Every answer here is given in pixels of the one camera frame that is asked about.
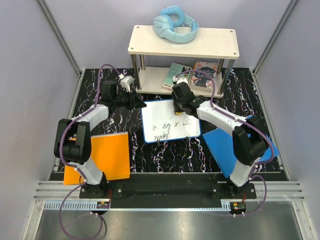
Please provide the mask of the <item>blue-framed whiteboard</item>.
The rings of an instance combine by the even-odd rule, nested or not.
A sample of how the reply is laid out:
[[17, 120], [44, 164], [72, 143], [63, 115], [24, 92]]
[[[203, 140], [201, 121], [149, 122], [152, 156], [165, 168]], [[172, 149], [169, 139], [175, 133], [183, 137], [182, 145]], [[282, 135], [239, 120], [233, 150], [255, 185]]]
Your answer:
[[172, 99], [146, 101], [145, 104], [141, 120], [146, 143], [197, 138], [202, 134], [200, 120], [184, 112], [176, 115]]

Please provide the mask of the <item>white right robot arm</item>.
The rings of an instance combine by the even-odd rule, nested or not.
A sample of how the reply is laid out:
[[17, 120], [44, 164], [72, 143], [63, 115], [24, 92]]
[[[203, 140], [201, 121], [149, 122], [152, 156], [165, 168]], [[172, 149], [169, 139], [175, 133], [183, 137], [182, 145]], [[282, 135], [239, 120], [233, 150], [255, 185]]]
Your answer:
[[195, 96], [185, 82], [172, 88], [175, 114], [186, 113], [216, 126], [202, 137], [214, 156], [222, 173], [231, 183], [228, 195], [239, 198], [245, 192], [245, 184], [253, 179], [257, 165], [266, 164], [278, 151], [267, 136], [262, 121], [254, 116], [239, 116], [213, 103], [202, 95]]

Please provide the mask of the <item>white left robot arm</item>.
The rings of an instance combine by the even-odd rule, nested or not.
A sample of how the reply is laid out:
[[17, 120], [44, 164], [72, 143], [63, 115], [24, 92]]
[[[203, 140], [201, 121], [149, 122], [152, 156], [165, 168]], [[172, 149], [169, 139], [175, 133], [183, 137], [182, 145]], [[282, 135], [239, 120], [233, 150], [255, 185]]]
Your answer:
[[108, 186], [103, 182], [105, 174], [91, 158], [91, 131], [117, 108], [138, 110], [147, 106], [139, 99], [133, 82], [132, 76], [126, 76], [120, 82], [104, 81], [88, 110], [71, 119], [62, 118], [57, 125], [55, 157], [74, 168], [83, 177], [84, 183], [91, 185], [90, 192], [97, 198], [103, 198], [108, 193]]

